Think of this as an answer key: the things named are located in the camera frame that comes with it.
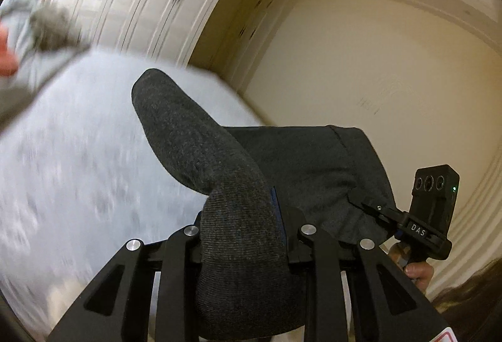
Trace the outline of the person right hand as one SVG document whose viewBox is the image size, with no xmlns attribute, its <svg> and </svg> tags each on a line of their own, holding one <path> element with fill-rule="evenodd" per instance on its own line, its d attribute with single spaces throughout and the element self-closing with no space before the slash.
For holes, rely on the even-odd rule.
<svg viewBox="0 0 502 342">
<path fill-rule="evenodd" d="M 434 268 L 426 261 L 411 262 L 411 248 L 403 243 L 391 246 L 388 256 L 404 271 L 415 286 L 424 294 L 434 275 Z"/>
</svg>

